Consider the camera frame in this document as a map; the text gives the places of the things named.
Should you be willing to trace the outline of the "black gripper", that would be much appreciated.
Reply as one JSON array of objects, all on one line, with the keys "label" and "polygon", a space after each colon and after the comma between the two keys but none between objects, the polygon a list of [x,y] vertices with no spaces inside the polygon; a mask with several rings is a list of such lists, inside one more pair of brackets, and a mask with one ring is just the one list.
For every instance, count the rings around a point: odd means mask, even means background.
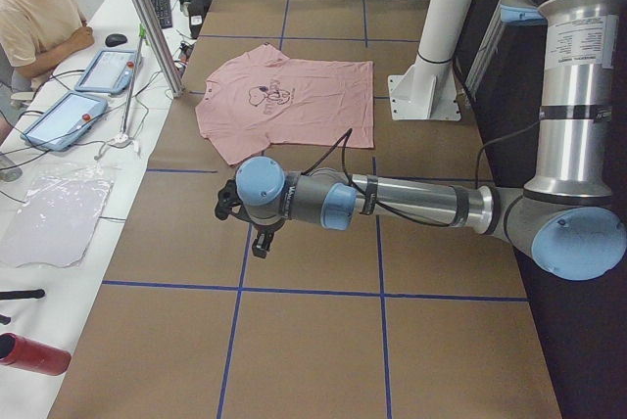
[{"label": "black gripper", "polygon": [[240,213],[258,231],[252,245],[253,255],[255,257],[266,257],[267,243],[272,242],[274,234],[283,227],[285,219],[275,213],[267,217],[255,216],[245,206],[241,207]]}]

